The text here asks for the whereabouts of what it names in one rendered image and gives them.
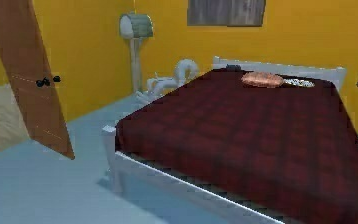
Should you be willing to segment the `white curved chair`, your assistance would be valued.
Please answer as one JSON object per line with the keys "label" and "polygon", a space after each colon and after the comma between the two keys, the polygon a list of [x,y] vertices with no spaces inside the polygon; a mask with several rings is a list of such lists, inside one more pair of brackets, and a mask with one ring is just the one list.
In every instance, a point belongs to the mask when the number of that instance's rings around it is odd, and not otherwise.
{"label": "white curved chair", "polygon": [[182,87],[188,80],[194,79],[199,74],[199,67],[191,59],[180,60],[174,69],[171,77],[159,77],[155,74],[154,78],[147,80],[147,90],[144,92],[137,91],[136,98],[143,104],[161,98],[166,89],[177,89]]}

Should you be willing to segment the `white bed with red cover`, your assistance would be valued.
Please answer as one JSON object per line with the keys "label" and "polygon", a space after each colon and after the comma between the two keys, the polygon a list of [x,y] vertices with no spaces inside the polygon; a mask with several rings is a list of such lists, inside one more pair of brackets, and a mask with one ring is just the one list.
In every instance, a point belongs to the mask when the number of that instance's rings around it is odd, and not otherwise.
{"label": "white bed with red cover", "polygon": [[[249,72],[315,86],[249,86],[241,80]],[[135,175],[230,224],[358,224],[345,74],[215,58],[206,74],[104,128],[110,187],[121,192],[124,175]]]}

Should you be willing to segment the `orange pillow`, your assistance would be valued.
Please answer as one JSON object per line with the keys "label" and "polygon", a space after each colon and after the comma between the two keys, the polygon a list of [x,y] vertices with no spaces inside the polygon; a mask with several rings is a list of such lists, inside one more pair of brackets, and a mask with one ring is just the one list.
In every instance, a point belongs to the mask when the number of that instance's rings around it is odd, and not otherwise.
{"label": "orange pillow", "polygon": [[284,83],[282,77],[267,72],[249,72],[241,80],[246,85],[265,88],[276,88]]}

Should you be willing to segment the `grey-green floor lamp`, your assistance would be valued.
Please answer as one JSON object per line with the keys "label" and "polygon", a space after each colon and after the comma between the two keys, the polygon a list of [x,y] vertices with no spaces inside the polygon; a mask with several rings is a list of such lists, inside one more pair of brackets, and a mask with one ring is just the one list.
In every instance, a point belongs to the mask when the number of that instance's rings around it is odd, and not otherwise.
{"label": "grey-green floor lamp", "polygon": [[130,44],[132,89],[137,92],[142,89],[139,48],[143,39],[153,36],[152,20],[147,14],[122,14],[119,19],[119,33]]}

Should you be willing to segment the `grey window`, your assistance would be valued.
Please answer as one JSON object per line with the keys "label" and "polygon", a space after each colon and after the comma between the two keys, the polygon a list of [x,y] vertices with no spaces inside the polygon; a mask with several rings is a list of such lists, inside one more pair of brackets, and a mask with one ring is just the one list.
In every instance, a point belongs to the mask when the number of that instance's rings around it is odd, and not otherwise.
{"label": "grey window", "polygon": [[261,27],[266,0],[188,0],[188,26]]}

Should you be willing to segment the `white patterned pillow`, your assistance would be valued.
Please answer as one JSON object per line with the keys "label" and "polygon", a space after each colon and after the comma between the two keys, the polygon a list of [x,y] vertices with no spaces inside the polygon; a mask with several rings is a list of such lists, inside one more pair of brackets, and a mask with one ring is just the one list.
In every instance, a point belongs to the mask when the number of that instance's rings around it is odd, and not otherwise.
{"label": "white patterned pillow", "polygon": [[304,87],[304,88],[310,88],[315,86],[313,82],[308,80],[302,80],[302,79],[284,79],[284,83],[288,85]]}

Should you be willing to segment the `brown wooden room door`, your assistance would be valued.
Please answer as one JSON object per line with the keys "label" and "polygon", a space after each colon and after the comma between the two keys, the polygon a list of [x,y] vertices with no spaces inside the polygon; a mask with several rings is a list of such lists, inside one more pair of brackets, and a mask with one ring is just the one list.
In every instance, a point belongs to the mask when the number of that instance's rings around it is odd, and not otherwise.
{"label": "brown wooden room door", "polygon": [[[0,0],[0,59],[30,138],[73,160],[32,0]],[[43,78],[51,85],[37,87]]]}

